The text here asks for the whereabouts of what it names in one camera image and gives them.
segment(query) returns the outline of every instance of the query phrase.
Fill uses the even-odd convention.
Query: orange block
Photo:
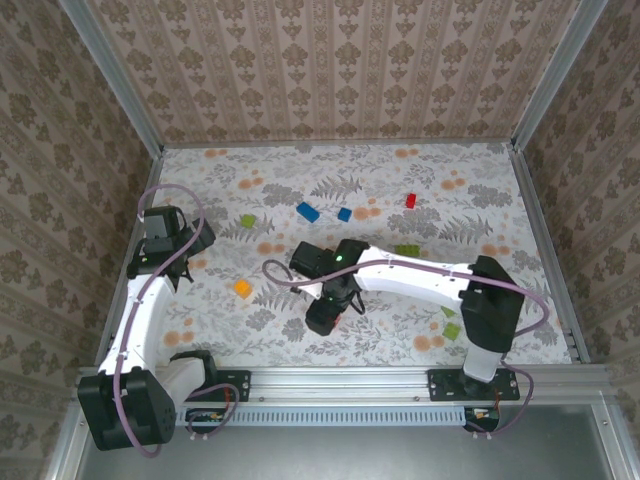
[[[236,282],[236,284],[233,286],[233,289],[244,300],[246,300],[247,297],[251,295],[251,292],[253,291],[253,289],[251,288],[251,285],[249,285],[249,282],[247,282],[246,280],[239,280],[238,282]]]

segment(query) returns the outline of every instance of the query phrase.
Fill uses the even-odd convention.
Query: floral tablecloth
[[[268,282],[261,264],[288,263],[305,240],[335,247],[343,238],[383,249],[417,244],[422,257],[472,263],[495,256],[522,286],[551,302],[518,184],[502,144],[352,145],[178,149],[164,154],[161,183],[193,189],[206,206],[217,240],[194,257],[195,282],[180,283],[162,326],[159,357],[209,349],[220,366],[459,365],[468,339],[442,336],[447,318],[439,305],[387,293],[363,295],[366,314],[349,309],[338,328],[320,337],[304,324],[309,299]],[[416,207],[405,208],[408,193]],[[311,224],[295,210],[305,201],[320,219]],[[155,204],[181,207],[196,218],[181,192],[162,190]],[[353,210],[348,223],[341,207]],[[256,216],[251,229],[244,214]],[[247,280],[241,299],[233,285]],[[520,325],[540,316],[527,301]],[[552,305],[548,325],[518,338],[509,360],[568,363]]]

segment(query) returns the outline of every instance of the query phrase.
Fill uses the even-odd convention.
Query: green block
[[[447,307],[440,307],[440,309],[442,310],[442,312],[444,313],[444,315],[447,318],[451,318],[456,314],[456,312],[454,312],[453,310],[448,309]]]
[[[420,258],[420,246],[419,245],[396,245],[396,253],[404,257]]]
[[[253,224],[256,223],[256,217],[253,215],[243,215],[240,223],[244,228],[251,228]]]
[[[462,328],[459,325],[449,322],[444,326],[444,331],[442,332],[442,336],[444,338],[448,338],[449,340],[453,341],[456,338],[458,338],[458,335],[460,334],[460,330],[462,330]]]

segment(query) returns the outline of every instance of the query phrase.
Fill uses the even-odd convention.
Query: red block
[[[413,208],[416,206],[416,194],[410,193],[407,196],[407,208]]]

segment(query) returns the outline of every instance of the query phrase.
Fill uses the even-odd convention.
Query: blue block
[[[342,220],[343,222],[348,222],[351,218],[351,210],[348,208],[341,208],[338,212],[338,220]]]
[[[315,208],[310,206],[307,202],[302,202],[296,207],[296,210],[300,215],[309,220],[311,223],[320,218],[320,213]]]

